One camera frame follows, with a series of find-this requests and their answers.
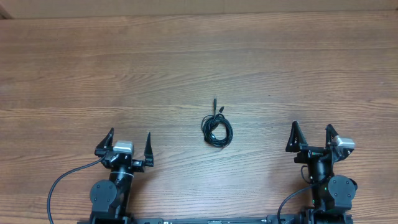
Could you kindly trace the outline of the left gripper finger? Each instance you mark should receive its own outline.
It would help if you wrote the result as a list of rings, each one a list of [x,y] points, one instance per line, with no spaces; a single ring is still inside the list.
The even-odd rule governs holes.
[[[97,150],[109,149],[112,147],[114,128],[111,128],[105,138],[97,145]]]
[[[154,162],[154,155],[153,155],[153,151],[152,151],[151,134],[150,133],[148,133],[148,135],[147,135],[146,146],[144,149],[144,157],[145,157],[145,162]]]

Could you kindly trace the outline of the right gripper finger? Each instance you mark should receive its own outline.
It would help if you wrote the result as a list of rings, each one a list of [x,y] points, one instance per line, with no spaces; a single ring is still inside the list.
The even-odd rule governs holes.
[[[326,131],[325,145],[326,146],[336,145],[336,141],[338,140],[339,135],[332,126],[332,124],[328,124],[325,128],[325,131]]]
[[[289,140],[285,148],[286,152],[300,152],[303,147],[307,147],[308,143],[300,129],[298,121],[292,123]]]

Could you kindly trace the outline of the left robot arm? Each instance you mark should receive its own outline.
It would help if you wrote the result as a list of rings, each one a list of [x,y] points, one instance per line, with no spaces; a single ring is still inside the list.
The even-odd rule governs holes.
[[[134,174],[154,166],[150,134],[147,135],[144,160],[133,158],[134,145],[131,141],[113,143],[113,137],[114,129],[110,129],[95,148],[95,155],[110,173],[108,179],[98,181],[90,190],[90,224],[135,223],[133,215],[127,212]]]

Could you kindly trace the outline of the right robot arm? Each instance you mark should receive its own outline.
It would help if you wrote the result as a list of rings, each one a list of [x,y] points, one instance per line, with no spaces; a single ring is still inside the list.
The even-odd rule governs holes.
[[[358,189],[357,183],[346,176],[336,175],[334,165],[345,160],[355,149],[351,138],[341,137],[331,124],[325,128],[325,145],[309,146],[299,123],[292,123],[289,140],[285,150],[295,152],[296,164],[308,170],[304,179],[307,187],[289,195],[277,211],[278,223],[353,223],[352,216],[346,212],[352,209],[352,200]],[[291,218],[283,218],[283,206],[293,197],[305,191],[312,192],[312,206],[302,209]]]

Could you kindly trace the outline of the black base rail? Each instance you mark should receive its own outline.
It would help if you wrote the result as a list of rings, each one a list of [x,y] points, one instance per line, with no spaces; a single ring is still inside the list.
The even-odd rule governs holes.
[[[133,224],[305,224],[305,223],[319,223],[319,224],[353,224],[354,220],[351,215],[341,217],[322,217],[320,214],[315,215],[311,220],[303,215],[281,215],[280,222],[277,215],[268,215],[262,218],[192,218],[192,219],[171,219],[164,220],[162,218],[127,218],[125,220],[107,220],[94,218],[88,221],[80,221],[79,224],[92,223],[133,223]]]

